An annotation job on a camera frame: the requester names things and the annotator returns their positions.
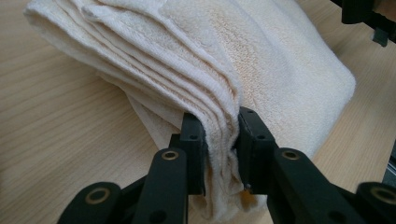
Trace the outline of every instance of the terry cloth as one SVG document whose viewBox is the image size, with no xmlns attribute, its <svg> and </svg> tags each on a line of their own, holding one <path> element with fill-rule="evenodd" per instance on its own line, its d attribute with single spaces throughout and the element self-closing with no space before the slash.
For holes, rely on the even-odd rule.
<svg viewBox="0 0 396 224">
<path fill-rule="evenodd" d="M 281 147 L 312 157 L 354 91 L 291 0 L 33 0 L 24 14 L 52 45 L 123 89 L 159 147 L 184 112 L 203 123 L 206 196 L 191 204 L 211 220 L 265 205 L 238 174 L 241 105 Z"/>
</svg>

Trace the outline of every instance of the wooden surface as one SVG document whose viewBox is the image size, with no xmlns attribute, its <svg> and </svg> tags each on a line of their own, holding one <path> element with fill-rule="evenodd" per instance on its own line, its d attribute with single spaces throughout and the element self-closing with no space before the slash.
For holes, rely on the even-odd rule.
<svg viewBox="0 0 396 224">
<path fill-rule="evenodd" d="M 396 45 L 381 48 L 365 25 L 341 24 L 328 1 L 299 2 L 358 83 L 314 162 L 349 190 L 381 181 L 396 137 Z M 0 2 L 0 223 L 55 223 L 91 183 L 125 187 L 146 174 L 157 148 L 122 91 L 29 27 L 26 3 Z M 194 212 L 189 220 L 205 223 Z"/>
</svg>

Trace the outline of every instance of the towel fold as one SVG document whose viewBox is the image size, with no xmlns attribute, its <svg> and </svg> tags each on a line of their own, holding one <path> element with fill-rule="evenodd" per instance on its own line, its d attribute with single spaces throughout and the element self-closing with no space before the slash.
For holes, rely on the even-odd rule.
<svg viewBox="0 0 396 224">
<path fill-rule="evenodd" d="M 281 147 L 312 157 L 355 81 L 290 0 L 33 0 L 24 14 L 64 53 L 124 90 L 155 143 L 166 147 L 184 112 L 204 125 L 212 220 L 263 207 L 240 182 L 233 142 L 241 105 Z"/>
</svg>

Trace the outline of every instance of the black plastic part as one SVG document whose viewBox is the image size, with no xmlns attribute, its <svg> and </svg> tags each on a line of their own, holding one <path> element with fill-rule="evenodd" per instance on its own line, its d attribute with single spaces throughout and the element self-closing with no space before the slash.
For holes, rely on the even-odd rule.
<svg viewBox="0 0 396 224">
<path fill-rule="evenodd" d="M 143 176 L 121 191 L 122 198 L 120 199 L 120 208 L 123 210 L 123 215 L 120 219 L 120 224 L 131 223 L 134 218 L 145 181 L 146 176 Z"/>
<path fill-rule="evenodd" d="M 343 9 L 342 23 L 351 24 L 351 23 L 364 22 L 374 30 L 376 28 L 381 29 L 382 31 L 388 34 L 388 39 L 390 41 L 396 43 L 396 22 L 390 21 L 386 17 L 373 12 L 372 11 L 373 3 L 371 3 L 373 2 L 373 0 L 331 0 L 331 1 Z"/>
<path fill-rule="evenodd" d="M 118 185 L 99 182 L 80 191 L 62 213 L 58 223 L 110 224 L 120 220 Z"/>
<path fill-rule="evenodd" d="M 295 217 L 292 223 L 365 223 L 304 153 L 291 148 L 276 150 L 273 176 L 276 184 L 267 203 L 274 221 L 288 215 L 282 210 L 287 203 L 293 213 L 289 216 Z M 279 197 L 282 194 L 286 202 Z"/>
<path fill-rule="evenodd" d="M 187 156 L 178 148 L 154 156 L 133 224 L 187 223 Z"/>
<path fill-rule="evenodd" d="M 374 31 L 373 41 L 381 45 L 383 48 L 386 47 L 388 44 L 388 33 L 380 28 L 376 28 Z"/>
<path fill-rule="evenodd" d="M 182 149 L 187 155 L 188 191 L 190 195 L 205 195 L 205 158 L 207 144 L 205 130 L 192 114 L 184 114 L 180 134 L 173 134 L 169 147 Z"/>
<path fill-rule="evenodd" d="M 396 223 L 396 189 L 380 183 L 360 184 L 357 209 L 368 223 Z"/>
<path fill-rule="evenodd" d="M 275 138 L 251 109 L 241 107 L 239 111 L 240 134 L 234 147 L 238 157 L 239 174 L 245 189 L 251 194 L 267 194 L 269 174 Z"/>
<path fill-rule="evenodd" d="M 367 21 L 373 15 L 374 0 L 342 0 L 342 2 L 344 24 Z"/>
</svg>

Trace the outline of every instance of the wooden table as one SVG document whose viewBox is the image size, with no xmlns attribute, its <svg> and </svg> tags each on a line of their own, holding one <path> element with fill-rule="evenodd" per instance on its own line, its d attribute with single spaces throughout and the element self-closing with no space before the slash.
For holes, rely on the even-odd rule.
<svg viewBox="0 0 396 224">
<path fill-rule="evenodd" d="M 363 24 L 343 25 L 323 0 L 299 0 L 357 79 L 356 93 L 314 158 L 335 184 L 381 181 L 396 135 L 396 45 Z M 157 148 L 117 87 L 50 46 L 22 16 L 27 0 L 0 2 L 0 222 L 54 223 L 82 188 L 122 187 L 145 175 Z M 269 223 L 261 211 L 230 223 Z M 190 223 L 205 223 L 191 211 Z"/>
</svg>

